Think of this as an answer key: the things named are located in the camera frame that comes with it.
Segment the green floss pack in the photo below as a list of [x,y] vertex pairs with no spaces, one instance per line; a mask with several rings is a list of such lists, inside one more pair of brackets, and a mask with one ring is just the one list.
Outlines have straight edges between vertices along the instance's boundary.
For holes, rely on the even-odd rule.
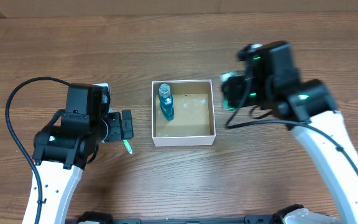
[[244,76],[245,71],[243,70],[230,71],[220,75],[225,110],[234,110],[241,102],[246,88]]

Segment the blue mouthwash bottle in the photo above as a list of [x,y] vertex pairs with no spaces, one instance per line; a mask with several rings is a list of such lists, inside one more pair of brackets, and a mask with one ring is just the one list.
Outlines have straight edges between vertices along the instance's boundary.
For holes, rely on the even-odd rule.
[[173,96],[171,94],[170,86],[167,83],[162,83],[158,88],[158,98],[160,101],[160,109],[164,117],[171,121],[174,119]]

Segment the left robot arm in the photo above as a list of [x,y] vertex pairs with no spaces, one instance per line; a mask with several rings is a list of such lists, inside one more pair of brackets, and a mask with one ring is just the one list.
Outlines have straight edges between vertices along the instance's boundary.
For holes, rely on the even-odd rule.
[[40,180],[32,181],[23,222],[64,223],[73,193],[99,145],[133,136],[132,113],[111,111],[108,84],[70,84],[65,109],[35,135],[32,158]]

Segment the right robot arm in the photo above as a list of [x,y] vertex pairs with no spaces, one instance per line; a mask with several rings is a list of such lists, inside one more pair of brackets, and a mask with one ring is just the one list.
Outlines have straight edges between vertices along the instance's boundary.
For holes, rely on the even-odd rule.
[[311,157],[339,215],[330,217],[294,204],[270,216],[270,223],[358,223],[358,153],[344,118],[326,85],[303,82],[285,41],[249,44],[238,52],[245,68],[221,75],[223,107],[237,114],[260,108],[246,126],[284,124]]

